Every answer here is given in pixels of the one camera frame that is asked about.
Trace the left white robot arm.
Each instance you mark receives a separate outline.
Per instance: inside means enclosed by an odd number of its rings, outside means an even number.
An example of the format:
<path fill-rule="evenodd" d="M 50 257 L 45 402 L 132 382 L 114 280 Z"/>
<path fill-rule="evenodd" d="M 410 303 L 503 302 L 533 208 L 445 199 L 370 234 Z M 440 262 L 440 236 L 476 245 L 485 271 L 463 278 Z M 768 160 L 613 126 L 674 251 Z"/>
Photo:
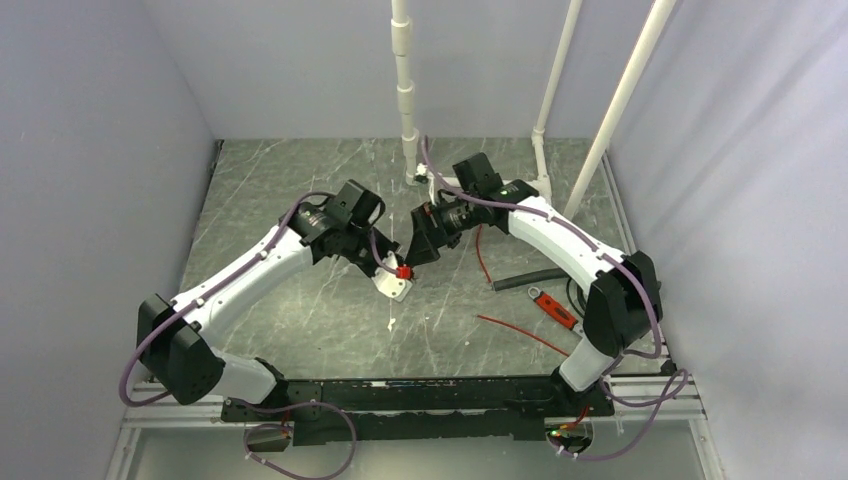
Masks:
<path fill-rule="evenodd" d="M 207 395 L 229 397 L 264 420 L 279 417 L 289 383 L 268 361 L 224 352 L 224 331 L 282 282 L 325 258 L 356 266 L 377 291 L 401 301 L 413 273 L 400 246 L 378 231 L 380 196 L 354 180 L 341 190 L 311 191 L 244 254 L 199 285 L 166 300 L 158 294 L 139 307 L 132 364 L 143 365 L 181 405 Z"/>

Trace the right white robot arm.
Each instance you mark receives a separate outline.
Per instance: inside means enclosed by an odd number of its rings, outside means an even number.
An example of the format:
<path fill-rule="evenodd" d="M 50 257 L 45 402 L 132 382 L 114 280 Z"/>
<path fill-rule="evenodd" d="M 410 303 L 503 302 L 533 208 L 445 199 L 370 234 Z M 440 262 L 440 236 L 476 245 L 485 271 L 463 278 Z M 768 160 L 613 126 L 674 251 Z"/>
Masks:
<path fill-rule="evenodd" d="M 662 319 L 660 288 L 652 259 L 627 254 L 590 236 L 557 212 L 527 182 L 505 182 L 483 153 L 453 170 L 460 186 L 448 200 L 427 201 L 411 212 L 413 236 L 406 256 L 411 267 L 439 259 L 461 234 L 493 226 L 552 261 L 586 296 L 583 338 L 557 369 L 551 388 L 557 411 L 574 415 L 590 399 L 589 388 L 609 373 L 632 344 L 657 336 Z"/>

